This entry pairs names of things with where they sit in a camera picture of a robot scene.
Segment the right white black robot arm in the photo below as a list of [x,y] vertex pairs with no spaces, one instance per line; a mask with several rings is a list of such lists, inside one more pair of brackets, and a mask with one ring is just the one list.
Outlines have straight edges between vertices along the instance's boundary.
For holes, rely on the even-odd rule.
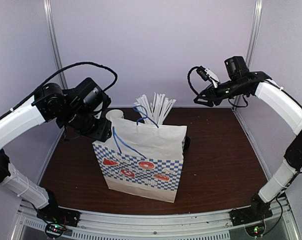
[[244,99],[255,96],[274,110],[291,128],[295,139],[287,148],[283,162],[268,182],[251,198],[251,205],[237,213],[257,221],[267,215],[270,203],[281,195],[302,169],[302,106],[263,71],[250,71],[242,56],[233,56],[224,61],[229,81],[221,83],[218,77],[203,66],[195,66],[196,72],[208,85],[195,93],[194,103],[207,107],[218,106],[223,100],[234,97]]

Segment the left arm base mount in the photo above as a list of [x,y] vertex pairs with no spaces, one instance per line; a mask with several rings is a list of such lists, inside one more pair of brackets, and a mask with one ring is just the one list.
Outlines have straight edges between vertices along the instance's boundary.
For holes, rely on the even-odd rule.
[[77,227],[81,213],[62,207],[47,206],[42,209],[35,208],[37,217],[48,222],[57,223],[66,227]]

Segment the stack of paper cups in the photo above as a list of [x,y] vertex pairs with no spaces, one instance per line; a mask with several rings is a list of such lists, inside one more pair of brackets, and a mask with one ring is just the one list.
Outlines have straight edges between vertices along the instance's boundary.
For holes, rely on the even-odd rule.
[[115,119],[123,119],[124,118],[124,112],[120,109],[112,109],[109,110],[106,115],[105,115],[107,120],[112,120],[113,118]]

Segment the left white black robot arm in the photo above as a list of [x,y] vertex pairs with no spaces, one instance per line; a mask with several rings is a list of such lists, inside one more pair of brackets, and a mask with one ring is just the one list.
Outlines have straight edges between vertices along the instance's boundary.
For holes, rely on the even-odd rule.
[[97,117],[110,105],[111,99],[91,78],[72,89],[61,89],[48,83],[16,109],[0,119],[0,185],[29,201],[52,222],[63,217],[54,194],[39,187],[21,174],[10,162],[4,147],[26,131],[55,120],[61,129],[69,126],[81,136],[106,142],[112,135],[111,121]]

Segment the checkered paper takeout bag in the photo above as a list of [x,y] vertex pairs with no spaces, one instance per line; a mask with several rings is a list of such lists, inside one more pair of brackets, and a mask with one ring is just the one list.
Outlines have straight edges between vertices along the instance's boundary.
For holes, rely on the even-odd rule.
[[110,190],[173,203],[181,178],[187,126],[151,121],[146,108],[133,108],[136,121],[111,117],[111,138],[93,142],[93,150]]

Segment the stack of black lids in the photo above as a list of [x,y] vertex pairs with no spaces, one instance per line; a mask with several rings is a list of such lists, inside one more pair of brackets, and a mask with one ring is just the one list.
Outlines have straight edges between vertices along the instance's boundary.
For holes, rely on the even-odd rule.
[[183,151],[186,151],[189,149],[191,143],[191,139],[188,136],[185,136],[184,139],[184,145],[183,145]]

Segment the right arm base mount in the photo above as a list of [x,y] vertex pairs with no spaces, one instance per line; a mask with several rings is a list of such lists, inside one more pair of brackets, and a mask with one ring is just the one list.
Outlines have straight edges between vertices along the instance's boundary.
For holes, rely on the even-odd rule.
[[257,221],[262,221],[265,218],[273,216],[271,210],[265,213],[253,213],[251,207],[234,208],[229,212],[233,226],[250,224]]

